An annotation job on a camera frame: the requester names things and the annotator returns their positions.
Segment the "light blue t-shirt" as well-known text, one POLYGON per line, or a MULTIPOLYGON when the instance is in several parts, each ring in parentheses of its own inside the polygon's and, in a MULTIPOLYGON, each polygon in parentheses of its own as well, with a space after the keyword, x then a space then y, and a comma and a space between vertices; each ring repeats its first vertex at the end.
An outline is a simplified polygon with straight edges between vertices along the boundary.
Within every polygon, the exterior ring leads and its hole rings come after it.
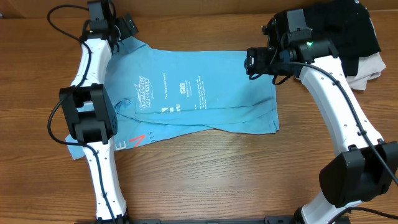
POLYGON ((178 52, 128 38, 108 63, 104 85, 114 106, 117 150, 208 129, 274 134, 272 78, 250 80, 244 51, 178 52))

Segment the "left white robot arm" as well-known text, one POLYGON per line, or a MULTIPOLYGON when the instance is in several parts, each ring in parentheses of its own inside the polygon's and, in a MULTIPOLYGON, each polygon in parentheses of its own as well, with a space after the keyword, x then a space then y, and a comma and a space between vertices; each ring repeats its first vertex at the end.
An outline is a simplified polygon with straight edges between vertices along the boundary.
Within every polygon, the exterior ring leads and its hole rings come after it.
POLYGON ((104 86, 116 41, 113 15, 92 12, 83 26, 78 73, 60 90, 70 136, 83 149, 96 197, 96 223, 130 223, 114 159, 116 113, 104 86))

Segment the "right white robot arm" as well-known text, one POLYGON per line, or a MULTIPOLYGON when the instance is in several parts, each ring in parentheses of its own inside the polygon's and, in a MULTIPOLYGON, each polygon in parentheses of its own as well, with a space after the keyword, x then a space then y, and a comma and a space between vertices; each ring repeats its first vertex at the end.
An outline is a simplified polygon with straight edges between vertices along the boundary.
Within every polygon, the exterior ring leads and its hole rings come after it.
POLYGON ((385 194, 397 182, 397 143, 385 142, 368 121, 343 74, 330 39, 249 48, 250 79, 295 76, 310 92, 330 133, 335 158, 319 174, 320 193, 291 223, 348 223, 344 216, 385 194))

